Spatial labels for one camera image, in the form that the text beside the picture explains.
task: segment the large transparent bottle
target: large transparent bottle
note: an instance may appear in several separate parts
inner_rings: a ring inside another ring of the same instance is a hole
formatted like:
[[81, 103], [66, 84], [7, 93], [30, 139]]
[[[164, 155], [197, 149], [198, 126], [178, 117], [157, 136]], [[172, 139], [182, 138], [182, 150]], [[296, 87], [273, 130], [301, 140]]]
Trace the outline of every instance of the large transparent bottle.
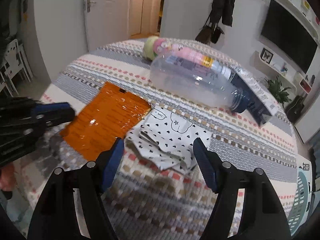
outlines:
[[157, 89], [210, 107], [226, 106], [242, 113], [249, 104], [246, 91], [236, 88], [223, 74], [176, 56], [174, 52], [153, 60], [150, 80]]

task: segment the orange package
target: orange package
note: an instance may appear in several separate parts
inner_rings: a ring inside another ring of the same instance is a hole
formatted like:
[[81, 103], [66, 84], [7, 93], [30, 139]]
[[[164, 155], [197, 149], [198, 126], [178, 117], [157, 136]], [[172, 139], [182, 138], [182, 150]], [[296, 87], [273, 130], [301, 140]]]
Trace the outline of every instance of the orange package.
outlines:
[[147, 101], [107, 82], [60, 135], [85, 159], [95, 161], [150, 110]]

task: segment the guitar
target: guitar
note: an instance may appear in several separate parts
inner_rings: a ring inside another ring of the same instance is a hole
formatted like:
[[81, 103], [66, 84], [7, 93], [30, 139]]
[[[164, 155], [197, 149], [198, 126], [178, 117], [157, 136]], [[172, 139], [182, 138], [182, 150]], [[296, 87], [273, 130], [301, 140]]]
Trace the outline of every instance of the guitar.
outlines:
[[[311, 79], [311, 87], [313, 83], [315, 82], [316, 76], [313, 75]], [[304, 100], [306, 99], [308, 94], [306, 94], [304, 97], [302, 96], [296, 96], [296, 98], [286, 107], [285, 113], [287, 114], [288, 120], [292, 123], [295, 123], [299, 117], [301, 116], [301, 112], [304, 108]]]

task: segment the silver bolt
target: silver bolt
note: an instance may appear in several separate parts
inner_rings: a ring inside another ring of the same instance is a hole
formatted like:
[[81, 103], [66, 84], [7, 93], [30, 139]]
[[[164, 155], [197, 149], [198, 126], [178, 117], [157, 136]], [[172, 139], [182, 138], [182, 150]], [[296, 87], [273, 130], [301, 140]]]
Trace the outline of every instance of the silver bolt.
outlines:
[[32, 133], [33, 132], [33, 129], [32, 128], [29, 128], [29, 129], [27, 129], [27, 130], [24, 130], [23, 131], [23, 134], [24, 135], [28, 135], [28, 134], [30, 134], [30, 133]]
[[231, 163], [230, 162], [223, 162], [222, 166], [229, 169], [231, 167]]
[[54, 174], [56, 174], [56, 175], [59, 175], [61, 172], [62, 172], [62, 169], [61, 169], [61, 168], [56, 168], [56, 169], [54, 170]]
[[256, 173], [258, 173], [259, 175], [262, 175], [263, 174], [263, 169], [257, 168], [256, 169]]
[[96, 165], [96, 163], [93, 162], [93, 161], [87, 163], [87, 167], [88, 167], [88, 168], [93, 168], [95, 165]]

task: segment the folded cloth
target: folded cloth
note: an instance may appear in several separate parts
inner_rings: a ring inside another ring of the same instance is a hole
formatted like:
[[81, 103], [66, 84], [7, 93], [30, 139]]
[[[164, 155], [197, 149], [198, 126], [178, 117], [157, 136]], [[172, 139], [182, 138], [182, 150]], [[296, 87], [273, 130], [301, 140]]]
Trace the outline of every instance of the folded cloth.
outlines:
[[197, 164], [193, 141], [200, 137], [208, 147], [211, 136], [211, 132], [182, 116], [157, 107], [127, 133], [126, 139], [160, 170], [173, 168], [184, 174]]

